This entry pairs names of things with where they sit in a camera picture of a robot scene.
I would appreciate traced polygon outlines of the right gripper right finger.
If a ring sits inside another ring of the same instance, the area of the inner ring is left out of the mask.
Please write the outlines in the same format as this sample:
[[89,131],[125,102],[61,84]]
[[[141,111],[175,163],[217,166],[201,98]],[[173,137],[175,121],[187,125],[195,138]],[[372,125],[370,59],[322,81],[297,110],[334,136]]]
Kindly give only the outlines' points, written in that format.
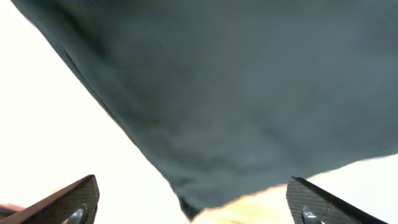
[[290,179],[286,200],[295,224],[387,224],[301,177]]

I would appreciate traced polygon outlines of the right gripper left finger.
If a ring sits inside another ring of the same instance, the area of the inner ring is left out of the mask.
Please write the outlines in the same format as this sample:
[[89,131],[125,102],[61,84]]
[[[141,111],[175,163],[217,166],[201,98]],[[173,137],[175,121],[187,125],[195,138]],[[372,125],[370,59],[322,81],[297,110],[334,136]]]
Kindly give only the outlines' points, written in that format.
[[86,177],[17,212],[1,208],[1,224],[94,224],[100,192],[96,177]]

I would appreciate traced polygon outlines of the black t-shirt with logo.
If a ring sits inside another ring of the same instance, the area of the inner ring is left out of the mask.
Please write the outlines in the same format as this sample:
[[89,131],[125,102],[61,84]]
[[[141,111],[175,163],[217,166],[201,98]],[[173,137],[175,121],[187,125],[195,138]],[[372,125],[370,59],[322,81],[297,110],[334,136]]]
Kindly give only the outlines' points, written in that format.
[[397,2],[15,1],[193,218],[397,153]]

